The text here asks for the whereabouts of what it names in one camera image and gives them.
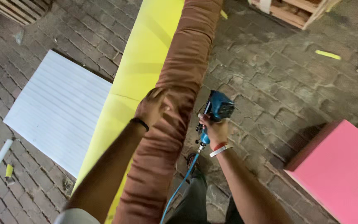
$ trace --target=white sleeve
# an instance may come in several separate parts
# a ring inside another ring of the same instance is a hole
[[[60,213],[54,224],[100,224],[100,222],[85,210],[71,208]]]

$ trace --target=yellow foam sheet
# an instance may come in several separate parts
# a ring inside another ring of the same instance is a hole
[[[143,1],[74,190],[133,117],[139,102],[156,85],[183,5],[184,0]],[[105,223],[112,221],[126,174]]]

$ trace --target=pneumatic staple gun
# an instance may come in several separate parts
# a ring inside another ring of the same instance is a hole
[[[224,93],[211,90],[208,101],[206,102],[203,114],[210,114],[213,122],[219,122],[224,118],[231,117],[234,111],[234,103]],[[198,152],[204,150],[205,146],[210,143],[207,128],[202,129],[202,124],[198,123],[196,131],[201,134],[196,144],[200,143]]]

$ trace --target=white foam sheet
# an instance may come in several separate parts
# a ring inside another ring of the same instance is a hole
[[[77,178],[110,88],[49,50],[4,123]]]

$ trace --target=brown fabric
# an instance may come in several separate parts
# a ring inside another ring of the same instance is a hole
[[[169,111],[140,142],[113,223],[159,223],[191,112],[208,65],[222,0],[185,0],[157,87]]]

